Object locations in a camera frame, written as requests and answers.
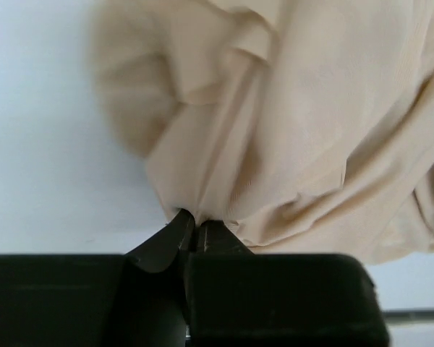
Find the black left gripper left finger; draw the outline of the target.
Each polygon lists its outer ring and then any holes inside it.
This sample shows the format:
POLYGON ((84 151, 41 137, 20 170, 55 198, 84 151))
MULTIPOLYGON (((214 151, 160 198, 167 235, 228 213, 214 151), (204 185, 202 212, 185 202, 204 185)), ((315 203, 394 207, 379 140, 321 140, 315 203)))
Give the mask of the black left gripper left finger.
POLYGON ((195 219, 180 210, 159 232, 127 254, 127 346, 186 345, 184 263, 194 229, 195 219))

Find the beige trousers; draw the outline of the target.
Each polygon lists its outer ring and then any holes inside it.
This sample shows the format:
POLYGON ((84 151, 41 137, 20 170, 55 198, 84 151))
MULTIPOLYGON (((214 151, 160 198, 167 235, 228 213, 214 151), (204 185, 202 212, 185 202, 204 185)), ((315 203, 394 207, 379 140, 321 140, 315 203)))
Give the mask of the beige trousers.
POLYGON ((434 1, 99 1, 95 88, 168 218, 255 252, 434 252, 434 1))

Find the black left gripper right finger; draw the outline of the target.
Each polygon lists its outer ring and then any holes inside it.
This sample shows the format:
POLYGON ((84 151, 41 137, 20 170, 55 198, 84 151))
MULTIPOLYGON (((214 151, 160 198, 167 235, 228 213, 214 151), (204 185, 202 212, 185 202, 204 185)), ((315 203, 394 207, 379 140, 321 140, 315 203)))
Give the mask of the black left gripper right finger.
POLYGON ((250 346, 250 284, 241 272, 254 254, 221 221, 195 229, 186 264, 188 346, 250 346))

